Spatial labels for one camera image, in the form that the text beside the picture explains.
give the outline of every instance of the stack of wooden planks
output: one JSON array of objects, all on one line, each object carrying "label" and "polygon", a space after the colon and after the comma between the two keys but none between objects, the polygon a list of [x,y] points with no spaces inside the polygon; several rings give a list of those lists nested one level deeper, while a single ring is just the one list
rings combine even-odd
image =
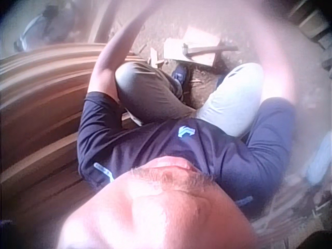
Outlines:
[{"label": "stack of wooden planks", "polygon": [[[76,138],[104,46],[55,45],[0,61],[2,219],[17,224],[27,248],[54,246],[66,215],[94,194],[77,172]],[[133,53],[126,61],[144,62]]]}]

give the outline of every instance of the leg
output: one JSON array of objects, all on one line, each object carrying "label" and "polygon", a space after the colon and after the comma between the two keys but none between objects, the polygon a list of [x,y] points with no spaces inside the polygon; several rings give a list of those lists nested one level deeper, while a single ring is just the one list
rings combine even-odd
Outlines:
[{"label": "leg", "polygon": [[180,84],[147,64],[125,63],[115,78],[121,103],[143,123],[181,118],[194,111],[178,99]]},{"label": "leg", "polygon": [[197,111],[196,118],[218,126],[228,135],[243,136],[260,106],[263,76],[256,63],[236,67]]}]

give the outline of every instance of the hammer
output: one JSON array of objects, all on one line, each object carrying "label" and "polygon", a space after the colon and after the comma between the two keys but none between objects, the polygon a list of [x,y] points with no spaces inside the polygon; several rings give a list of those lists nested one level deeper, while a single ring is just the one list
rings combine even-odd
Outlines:
[{"label": "hammer", "polygon": [[239,50],[237,46],[213,46],[213,47],[193,47],[189,48],[187,44],[183,43],[182,52],[183,55],[187,58],[191,58],[193,56],[199,56],[201,54],[206,53],[215,53],[215,52],[223,52],[223,51],[237,51]]}]

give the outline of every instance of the navy blue t-shirt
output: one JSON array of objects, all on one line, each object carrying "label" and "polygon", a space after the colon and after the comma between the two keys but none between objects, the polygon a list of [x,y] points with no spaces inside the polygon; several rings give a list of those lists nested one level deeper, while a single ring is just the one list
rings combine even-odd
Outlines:
[{"label": "navy blue t-shirt", "polygon": [[196,118],[121,127],[118,104],[87,94],[78,134],[79,172],[95,189],[163,156],[182,157],[214,181],[247,217],[260,213],[277,190],[292,145],[295,109],[285,99],[265,100],[246,143]]}]

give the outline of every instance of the light gray pants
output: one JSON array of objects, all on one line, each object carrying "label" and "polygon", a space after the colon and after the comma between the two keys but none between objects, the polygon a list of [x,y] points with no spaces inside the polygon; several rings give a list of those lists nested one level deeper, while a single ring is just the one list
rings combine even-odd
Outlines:
[{"label": "light gray pants", "polygon": [[199,110],[179,100],[182,88],[176,80],[147,64],[125,63],[115,77],[121,103],[142,123],[191,116],[241,137],[258,111],[264,75],[256,63],[236,67]]}]

